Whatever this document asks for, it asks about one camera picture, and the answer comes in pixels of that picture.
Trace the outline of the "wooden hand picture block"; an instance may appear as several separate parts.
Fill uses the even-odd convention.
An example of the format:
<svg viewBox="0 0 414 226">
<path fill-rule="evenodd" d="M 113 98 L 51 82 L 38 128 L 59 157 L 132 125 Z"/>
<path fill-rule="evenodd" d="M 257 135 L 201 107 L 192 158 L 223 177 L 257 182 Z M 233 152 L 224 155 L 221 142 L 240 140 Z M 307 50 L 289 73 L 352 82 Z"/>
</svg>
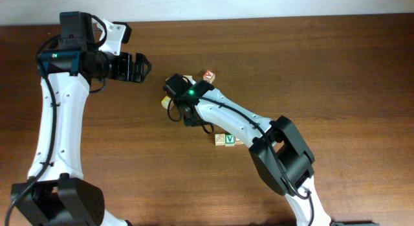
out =
<svg viewBox="0 0 414 226">
<path fill-rule="evenodd" d="M 215 145 L 216 146 L 224 146 L 225 145 L 225 134 L 218 133 L 215 134 Z"/>
</svg>

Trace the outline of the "green letter V block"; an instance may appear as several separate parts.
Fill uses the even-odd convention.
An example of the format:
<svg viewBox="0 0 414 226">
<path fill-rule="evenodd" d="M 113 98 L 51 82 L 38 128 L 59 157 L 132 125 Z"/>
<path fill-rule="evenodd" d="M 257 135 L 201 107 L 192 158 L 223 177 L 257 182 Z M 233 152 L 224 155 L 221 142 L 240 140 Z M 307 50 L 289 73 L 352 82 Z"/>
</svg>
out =
<svg viewBox="0 0 414 226">
<path fill-rule="evenodd" d="M 235 137 L 233 135 L 226 134 L 224 138 L 225 138 L 225 142 L 224 142 L 225 146 L 235 146 Z"/>
</svg>

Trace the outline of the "red number 6 block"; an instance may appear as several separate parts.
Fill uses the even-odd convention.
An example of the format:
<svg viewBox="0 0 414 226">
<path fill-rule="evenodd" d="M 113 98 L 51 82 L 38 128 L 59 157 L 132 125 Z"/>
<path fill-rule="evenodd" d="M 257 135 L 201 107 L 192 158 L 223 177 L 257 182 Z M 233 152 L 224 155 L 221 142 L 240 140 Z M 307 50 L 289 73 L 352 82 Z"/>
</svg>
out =
<svg viewBox="0 0 414 226">
<path fill-rule="evenodd" d="M 243 141 L 238 139 L 237 137 L 235 138 L 235 143 L 236 144 L 243 144 Z"/>
</svg>

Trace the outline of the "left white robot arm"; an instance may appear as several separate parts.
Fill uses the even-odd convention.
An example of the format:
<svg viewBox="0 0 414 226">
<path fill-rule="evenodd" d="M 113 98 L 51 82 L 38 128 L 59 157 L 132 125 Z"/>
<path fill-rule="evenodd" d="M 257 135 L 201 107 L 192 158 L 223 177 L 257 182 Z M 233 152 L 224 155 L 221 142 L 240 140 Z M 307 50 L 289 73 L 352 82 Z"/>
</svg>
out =
<svg viewBox="0 0 414 226">
<path fill-rule="evenodd" d="M 27 180 L 12 185 L 10 208 L 32 225 L 127 225 L 83 178 L 83 111 L 93 80 L 141 83 L 151 63 L 121 51 L 131 35 L 127 23 L 62 12 L 60 25 L 36 53 L 43 97 L 38 145 Z"/>
</svg>

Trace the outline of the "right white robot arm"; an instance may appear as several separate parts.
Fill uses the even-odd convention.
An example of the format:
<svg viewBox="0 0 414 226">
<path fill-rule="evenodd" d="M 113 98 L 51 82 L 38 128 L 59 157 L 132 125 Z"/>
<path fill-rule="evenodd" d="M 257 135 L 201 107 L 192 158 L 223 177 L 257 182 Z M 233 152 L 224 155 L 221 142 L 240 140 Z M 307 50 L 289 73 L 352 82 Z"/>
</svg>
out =
<svg viewBox="0 0 414 226">
<path fill-rule="evenodd" d="M 207 81 L 169 77 L 163 90 L 185 126 L 219 126 L 248 147 L 261 180 L 286 197 L 297 225 L 332 225 L 314 185 L 315 157 L 287 117 L 259 116 L 226 98 Z"/>
</svg>

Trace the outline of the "yellow letter block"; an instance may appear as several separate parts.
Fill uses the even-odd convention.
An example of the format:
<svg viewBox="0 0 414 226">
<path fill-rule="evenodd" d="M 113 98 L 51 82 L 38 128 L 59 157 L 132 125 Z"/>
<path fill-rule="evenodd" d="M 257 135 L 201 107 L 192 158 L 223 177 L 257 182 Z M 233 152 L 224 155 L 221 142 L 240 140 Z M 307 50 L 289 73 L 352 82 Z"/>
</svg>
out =
<svg viewBox="0 0 414 226">
<path fill-rule="evenodd" d="M 172 99 L 169 96 L 165 96 L 161 101 L 162 107 L 165 109 L 171 109 L 174 106 Z"/>
</svg>

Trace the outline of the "plain wooden picture block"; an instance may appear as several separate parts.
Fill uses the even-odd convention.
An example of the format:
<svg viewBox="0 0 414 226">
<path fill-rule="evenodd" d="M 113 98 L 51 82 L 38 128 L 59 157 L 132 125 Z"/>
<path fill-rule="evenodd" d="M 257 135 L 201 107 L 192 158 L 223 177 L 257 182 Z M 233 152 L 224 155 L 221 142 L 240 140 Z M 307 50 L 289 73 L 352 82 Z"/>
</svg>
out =
<svg viewBox="0 0 414 226">
<path fill-rule="evenodd" d="M 195 81 L 193 80 L 192 76 L 183 75 L 183 78 L 186 79 L 191 84 L 194 84 L 195 83 Z"/>
</svg>

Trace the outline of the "red letter A block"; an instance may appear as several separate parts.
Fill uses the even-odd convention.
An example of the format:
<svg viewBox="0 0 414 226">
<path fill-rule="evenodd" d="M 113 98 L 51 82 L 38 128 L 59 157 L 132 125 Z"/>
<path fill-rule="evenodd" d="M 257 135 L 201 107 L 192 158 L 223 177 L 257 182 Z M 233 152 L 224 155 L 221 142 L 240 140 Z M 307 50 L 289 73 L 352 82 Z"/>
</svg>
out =
<svg viewBox="0 0 414 226">
<path fill-rule="evenodd" d="M 206 70 L 206 72 L 203 74 L 203 80 L 207 81 L 209 84 L 212 84 L 215 80 L 215 73 L 211 70 Z"/>
</svg>

